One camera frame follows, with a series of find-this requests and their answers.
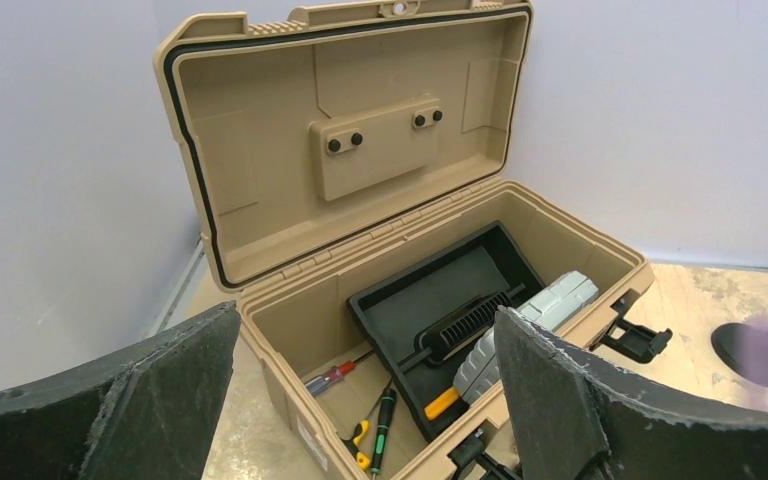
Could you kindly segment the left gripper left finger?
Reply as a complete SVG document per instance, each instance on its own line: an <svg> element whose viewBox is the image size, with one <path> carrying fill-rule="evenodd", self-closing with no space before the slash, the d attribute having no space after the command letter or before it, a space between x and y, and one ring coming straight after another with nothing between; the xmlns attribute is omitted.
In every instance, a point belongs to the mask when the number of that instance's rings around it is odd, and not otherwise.
<svg viewBox="0 0 768 480"><path fill-rule="evenodd" d="M198 479L233 373L227 301L143 341L0 391L0 479Z"/></svg>

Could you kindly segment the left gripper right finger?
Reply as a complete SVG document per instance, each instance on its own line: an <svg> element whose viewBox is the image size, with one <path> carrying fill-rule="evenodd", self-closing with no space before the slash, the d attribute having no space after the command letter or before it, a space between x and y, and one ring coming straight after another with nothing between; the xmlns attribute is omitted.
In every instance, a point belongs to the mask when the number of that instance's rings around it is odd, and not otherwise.
<svg viewBox="0 0 768 480"><path fill-rule="evenodd" d="M768 412L652 381L503 307L494 340L528 479L768 479Z"/></svg>

